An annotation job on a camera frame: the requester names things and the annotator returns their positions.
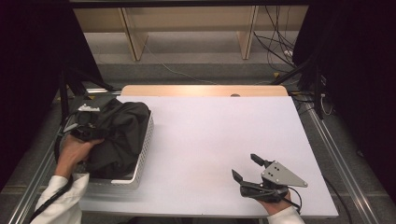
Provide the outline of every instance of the black fabric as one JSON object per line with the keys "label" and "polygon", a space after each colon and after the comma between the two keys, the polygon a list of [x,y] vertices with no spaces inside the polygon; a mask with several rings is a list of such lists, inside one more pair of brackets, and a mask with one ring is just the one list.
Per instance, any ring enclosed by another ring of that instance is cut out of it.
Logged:
{"label": "black fabric", "polygon": [[95,146],[87,161],[91,177],[122,178],[136,167],[149,124],[150,111],[143,103],[121,103],[112,99],[101,106],[95,125],[110,135]]}
{"label": "black fabric", "polygon": [[361,1],[329,60],[327,90],[358,150],[396,204],[396,14],[391,2]]}

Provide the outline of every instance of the metal rail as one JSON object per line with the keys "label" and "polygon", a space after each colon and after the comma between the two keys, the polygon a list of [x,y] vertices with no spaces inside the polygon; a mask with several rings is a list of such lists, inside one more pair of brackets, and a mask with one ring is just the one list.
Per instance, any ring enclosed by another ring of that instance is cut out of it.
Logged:
{"label": "metal rail", "polygon": [[237,6],[307,6],[334,4],[326,0],[35,0],[37,6],[101,8],[101,7],[237,7]]}
{"label": "metal rail", "polygon": [[43,183],[44,177],[53,163],[52,148],[54,144],[55,144],[55,138],[52,140],[49,148],[47,149],[47,152],[44,155],[43,160],[38,166],[37,171],[35,172],[35,175],[33,176],[33,179],[30,182],[29,186],[27,187],[26,191],[23,193],[20,202],[15,207],[14,214],[12,215],[8,224],[22,223],[26,219],[30,207],[32,206],[33,201],[35,200],[35,196],[37,195],[38,190],[40,189]]}
{"label": "metal rail", "polygon": [[[310,109],[311,105],[305,105],[306,109]],[[370,205],[366,196],[364,195],[363,190],[359,186],[349,167],[347,166],[346,161],[344,160],[343,155],[341,154],[339,147],[335,144],[332,135],[330,134],[324,120],[320,120],[318,115],[310,110],[309,115],[311,119],[314,121],[315,126],[318,129],[318,132],[328,149],[330,156],[332,157],[332,161],[335,164],[338,173],[346,185],[346,189],[349,192],[350,197],[352,198],[354,204],[356,205],[359,213],[361,214],[361,218],[366,224],[379,223],[377,215],[373,210],[373,207]]]}

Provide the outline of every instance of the black cable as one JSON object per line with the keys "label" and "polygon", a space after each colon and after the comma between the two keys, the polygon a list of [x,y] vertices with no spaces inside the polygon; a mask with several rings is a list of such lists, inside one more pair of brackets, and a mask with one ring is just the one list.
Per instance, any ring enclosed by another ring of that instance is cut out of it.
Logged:
{"label": "black cable", "polygon": [[296,106],[296,109],[297,109],[297,111],[299,111],[300,109],[301,109],[301,102],[298,102],[298,101],[296,101],[297,102],[297,106]]}
{"label": "black cable", "polygon": [[335,189],[335,187],[332,185],[332,183],[326,178],[326,176],[323,175],[323,179],[330,186],[330,188],[332,188],[334,193],[337,195],[338,199],[340,200],[341,204],[344,206],[344,208],[346,210],[346,215],[349,220],[349,223],[352,224],[352,216],[350,215],[349,209],[347,208],[347,204],[344,202],[344,200],[341,198],[338,191]]}
{"label": "black cable", "polygon": [[257,35],[257,37],[259,37],[259,38],[263,38],[263,39],[267,39],[267,40],[271,40],[271,38],[270,37],[266,37],[266,36],[263,36],[263,35]]}
{"label": "black cable", "polygon": [[287,13],[287,18],[286,18],[285,39],[287,39],[287,38],[286,38],[286,32],[288,31],[290,9],[291,9],[291,6],[289,6],[288,13]]}
{"label": "black cable", "polygon": [[[61,133],[58,133],[55,139],[55,144],[54,144],[54,157],[56,163],[58,163],[59,156],[60,156],[60,148],[61,148],[61,142],[62,138],[64,137],[64,127],[67,123],[67,121],[77,113],[77,111],[69,114],[66,119],[64,119],[61,123]],[[73,186],[73,176],[70,176],[69,179],[67,180],[66,185],[61,187],[52,197],[50,197],[48,200],[46,200],[35,212],[32,214],[29,223],[31,223],[38,215],[40,215],[42,212],[44,212],[53,202],[55,202],[57,199],[59,199],[62,195],[64,195],[67,191],[71,189]]]}
{"label": "black cable", "polygon": [[[289,40],[286,39],[286,37],[284,37],[284,36],[279,32],[278,21],[276,22],[276,24],[274,23],[274,20],[272,19],[272,17],[271,17],[271,15],[270,15],[270,13],[269,13],[267,7],[265,7],[265,10],[267,11],[268,17],[270,18],[270,21],[271,21],[271,23],[273,24],[273,27],[274,27],[274,34],[273,34],[273,37],[274,37],[275,33],[277,33],[278,37],[280,37],[280,38],[279,38],[279,41],[286,40],[290,45],[294,46],[294,44],[290,43]],[[279,13],[279,12],[278,12],[278,9],[277,9],[277,7],[276,7],[276,15],[277,15],[277,18],[278,18],[278,16],[279,16],[278,13]]]}
{"label": "black cable", "polygon": [[268,61],[268,64],[270,65],[270,67],[271,67],[272,69],[276,70],[276,71],[288,73],[289,71],[283,71],[283,70],[274,68],[274,67],[271,65],[271,63],[270,63],[270,61],[269,61],[269,58],[268,58],[269,52],[271,52],[272,54],[274,54],[278,59],[282,60],[284,63],[290,65],[291,67],[293,67],[293,65],[290,64],[289,62],[287,62],[286,60],[284,60],[284,59],[283,59],[282,57],[280,57],[279,55],[277,55],[275,52],[273,52],[273,51],[272,51],[269,47],[267,47],[264,43],[262,43],[262,41],[261,41],[261,40],[259,39],[259,37],[256,35],[256,32],[253,32],[253,34],[254,34],[254,36],[256,36],[257,40],[258,40],[259,43],[262,45],[262,47],[263,47],[264,49],[267,50],[267,61]]}
{"label": "black cable", "polygon": [[298,95],[309,95],[314,96],[312,92],[309,91],[288,91],[289,96],[298,96]]}
{"label": "black cable", "polygon": [[44,202],[35,212],[32,214],[29,223],[31,223],[38,215],[40,215],[44,210],[46,210],[53,202],[59,199],[62,195],[64,195],[67,191],[71,189],[73,186],[73,176],[70,176],[66,185],[64,185],[61,189],[58,190],[52,197],[50,197],[46,202]]}
{"label": "black cable", "polygon": [[276,33],[277,33],[277,39],[279,39],[280,42],[281,42],[281,44],[279,46],[282,49],[283,56],[285,56],[286,60],[288,60],[288,62],[292,64],[292,62],[289,60],[289,57],[286,55],[285,50],[282,47],[282,44],[283,44],[285,46],[286,50],[290,51],[286,47],[286,44],[284,42],[284,39],[287,40],[286,37],[283,37],[283,35],[279,32],[279,15],[280,15],[280,7],[276,6]]}
{"label": "black cable", "polygon": [[298,100],[294,96],[291,96],[293,101],[301,102],[301,103],[314,103],[314,100]]}
{"label": "black cable", "polygon": [[294,192],[296,192],[298,198],[300,199],[300,205],[298,205],[297,203],[291,202],[291,201],[285,201],[287,199],[283,198],[283,200],[287,203],[290,203],[291,205],[293,205],[294,207],[297,208],[297,213],[300,214],[301,209],[303,208],[303,200],[301,199],[301,195],[298,193],[298,191],[294,188],[288,187],[288,189],[293,190]]}
{"label": "black cable", "polygon": [[300,114],[298,114],[298,116],[301,116],[303,113],[305,113],[305,112],[307,112],[307,111],[309,111],[309,110],[311,110],[311,109],[315,109],[314,107],[310,107],[309,109],[306,109],[305,111],[303,111],[303,112],[301,112]]}

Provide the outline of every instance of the floor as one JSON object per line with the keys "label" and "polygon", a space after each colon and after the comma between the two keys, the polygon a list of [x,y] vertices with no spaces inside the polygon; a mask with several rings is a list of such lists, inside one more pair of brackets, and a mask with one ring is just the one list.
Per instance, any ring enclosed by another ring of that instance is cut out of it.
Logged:
{"label": "floor", "polygon": [[[259,32],[258,35],[271,37],[272,33]],[[297,32],[287,33],[290,42],[295,36]],[[127,84],[263,85],[272,81],[275,73],[282,74],[274,68],[290,70],[277,57],[269,57],[256,39],[253,39],[249,59],[242,60],[233,32],[150,33],[140,62],[132,62],[124,34],[86,34],[86,37],[105,82],[116,87]],[[263,43],[268,45],[269,40],[263,40]],[[280,47],[275,51],[283,52]],[[297,91],[296,81],[298,77],[283,85],[289,91]],[[307,100],[304,96],[298,99]],[[295,104],[320,170],[336,190],[329,185],[340,214],[330,219],[304,219],[305,223],[349,223],[347,211],[354,223],[395,223],[395,204],[364,158],[357,153],[359,149],[336,108],[330,115],[325,115],[324,120],[318,120],[309,109],[310,103],[296,101]],[[332,106],[326,100],[323,106],[326,112],[331,111]],[[47,156],[59,128],[60,115],[60,103],[54,96],[48,118],[0,194],[0,223],[27,223],[37,196],[46,187],[53,170],[53,162]],[[42,181],[37,183],[32,199],[25,200],[25,192],[32,188],[32,180],[40,177],[36,173],[40,167],[46,167],[41,172]],[[84,213],[82,223],[116,224],[128,218]]]}

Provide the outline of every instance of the white sleeve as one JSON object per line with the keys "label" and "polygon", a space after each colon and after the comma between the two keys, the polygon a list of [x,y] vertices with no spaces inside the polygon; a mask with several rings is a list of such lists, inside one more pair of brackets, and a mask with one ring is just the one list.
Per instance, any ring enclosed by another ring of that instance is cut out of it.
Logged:
{"label": "white sleeve", "polygon": [[[75,181],[72,188],[62,195],[58,200],[52,203],[46,210],[38,215],[32,223],[81,223],[81,210],[78,206],[79,199],[84,195],[88,186],[89,174],[73,174]],[[44,190],[38,199],[35,209],[39,208],[41,204],[52,197],[61,187],[66,185],[67,179],[54,175],[50,181],[49,186]]]}
{"label": "white sleeve", "polygon": [[304,221],[292,206],[269,216],[267,219],[269,224],[304,224]]}

